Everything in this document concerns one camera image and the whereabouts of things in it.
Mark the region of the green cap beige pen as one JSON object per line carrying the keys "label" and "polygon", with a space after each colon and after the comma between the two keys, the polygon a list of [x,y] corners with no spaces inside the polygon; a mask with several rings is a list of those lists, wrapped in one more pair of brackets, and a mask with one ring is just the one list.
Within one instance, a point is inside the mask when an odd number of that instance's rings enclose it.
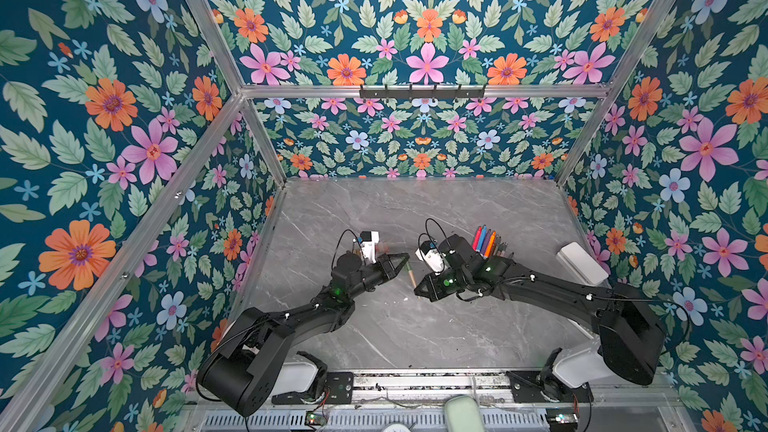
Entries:
{"label": "green cap beige pen", "polygon": [[407,272],[408,272],[408,276],[409,276],[409,279],[411,281],[412,287],[416,288],[417,287],[417,282],[416,282],[416,278],[415,278],[415,274],[414,274],[413,268],[410,265],[410,263],[408,263],[408,265],[407,265]]}

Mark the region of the purple marker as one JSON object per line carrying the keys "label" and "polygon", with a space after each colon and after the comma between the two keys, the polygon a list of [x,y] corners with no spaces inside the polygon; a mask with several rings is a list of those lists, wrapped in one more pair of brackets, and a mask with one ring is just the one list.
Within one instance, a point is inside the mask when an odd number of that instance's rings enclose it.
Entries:
{"label": "purple marker", "polygon": [[480,253],[482,255],[486,255],[486,251],[488,249],[488,245],[490,244],[491,237],[492,237],[493,231],[491,229],[486,230],[486,235],[484,236],[482,245],[480,246]]}

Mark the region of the pink highlighter marker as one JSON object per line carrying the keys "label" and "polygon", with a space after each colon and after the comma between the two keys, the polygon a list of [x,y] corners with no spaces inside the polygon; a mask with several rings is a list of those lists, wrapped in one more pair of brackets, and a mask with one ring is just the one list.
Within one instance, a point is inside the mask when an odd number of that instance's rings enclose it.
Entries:
{"label": "pink highlighter marker", "polygon": [[474,238],[473,238],[473,242],[472,242],[472,249],[473,249],[475,252],[477,252],[477,251],[475,250],[475,248],[476,248],[476,244],[477,244],[477,240],[478,240],[478,235],[479,235],[479,232],[480,232],[480,230],[481,230],[481,228],[482,228],[482,227],[483,227],[483,226],[479,226],[479,227],[477,228],[477,230],[476,230],[476,232],[475,232],[475,235],[474,235]]}

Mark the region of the orange marker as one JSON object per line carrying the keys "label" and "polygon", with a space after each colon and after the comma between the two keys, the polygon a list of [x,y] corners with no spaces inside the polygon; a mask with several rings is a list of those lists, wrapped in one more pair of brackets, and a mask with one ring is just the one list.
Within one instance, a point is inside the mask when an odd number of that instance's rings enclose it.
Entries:
{"label": "orange marker", "polygon": [[489,258],[492,255],[492,252],[495,248],[496,241],[497,241],[497,232],[493,231],[490,235],[489,242],[485,250],[486,258]]}

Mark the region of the brown pen clear grip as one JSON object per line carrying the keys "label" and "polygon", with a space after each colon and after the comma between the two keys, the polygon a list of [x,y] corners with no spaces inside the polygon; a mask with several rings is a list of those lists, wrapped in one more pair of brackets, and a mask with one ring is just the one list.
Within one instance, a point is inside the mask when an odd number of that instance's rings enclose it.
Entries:
{"label": "brown pen clear grip", "polygon": [[498,235],[494,243],[493,255],[497,255],[499,253],[499,248],[501,247],[501,244],[502,244],[501,236]]}

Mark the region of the blue marker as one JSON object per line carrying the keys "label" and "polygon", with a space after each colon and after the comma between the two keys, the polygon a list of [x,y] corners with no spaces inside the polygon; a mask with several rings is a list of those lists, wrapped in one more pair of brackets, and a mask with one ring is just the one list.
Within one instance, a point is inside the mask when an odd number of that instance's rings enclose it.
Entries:
{"label": "blue marker", "polygon": [[477,240],[477,244],[476,244],[476,248],[475,248],[475,250],[477,252],[481,252],[482,251],[482,246],[483,246],[483,243],[485,241],[487,232],[488,232],[488,227],[484,225],[481,228],[481,230],[479,232],[479,235],[478,235],[478,240]]}

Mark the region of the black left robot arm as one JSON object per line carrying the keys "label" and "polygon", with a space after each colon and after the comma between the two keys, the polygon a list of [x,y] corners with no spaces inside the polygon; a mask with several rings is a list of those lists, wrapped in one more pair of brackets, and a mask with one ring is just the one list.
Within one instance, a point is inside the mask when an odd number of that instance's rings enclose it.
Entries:
{"label": "black left robot arm", "polygon": [[307,304],[277,312],[244,310],[200,366],[196,386],[240,415],[251,415],[278,393],[292,348],[345,325],[355,299],[395,279],[409,259],[409,253],[383,253],[366,264],[347,252],[333,265],[330,282]]}

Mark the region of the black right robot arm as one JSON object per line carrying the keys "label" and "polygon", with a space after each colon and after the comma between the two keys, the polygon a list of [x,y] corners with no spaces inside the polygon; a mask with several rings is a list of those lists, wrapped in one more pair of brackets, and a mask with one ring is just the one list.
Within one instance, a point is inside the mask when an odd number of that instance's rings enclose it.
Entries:
{"label": "black right robot arm", "polygon": [[612,288],[599,279],[570,282],[530,269],[512,256],[483,254],[454,234],[441,243],[422,242],[417,258],[430,272],[415,287],[417,296],[437,302],[454,295],[523,302],[590,329],[589,341],[552,351],[534,387],[551,401],[596,380],[617,377],[638,386],[653,383],[664,341],[661,320],[640,291]]}

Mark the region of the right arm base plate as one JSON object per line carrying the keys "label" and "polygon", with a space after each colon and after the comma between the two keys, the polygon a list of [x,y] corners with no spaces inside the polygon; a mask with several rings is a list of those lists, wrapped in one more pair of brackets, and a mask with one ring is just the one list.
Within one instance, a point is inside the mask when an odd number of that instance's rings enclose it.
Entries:
{"label": "right arm base plate", "polygon": [[540,370],[508,370],[505,376],[510,382],[510,391],[517,403],[589,404],[594,399],[588,387],[569,388],[552,374],[542,374]]}

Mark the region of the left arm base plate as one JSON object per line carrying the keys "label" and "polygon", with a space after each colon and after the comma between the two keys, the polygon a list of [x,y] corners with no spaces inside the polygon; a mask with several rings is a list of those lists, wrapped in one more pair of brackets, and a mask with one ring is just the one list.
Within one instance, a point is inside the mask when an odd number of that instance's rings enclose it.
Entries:
{"label": "left arm base plate", "polygon": [[272,405],[349,405],[354,381],[352,372],[328,372],[316,379],[307,391],[274,395],[270,402]]}

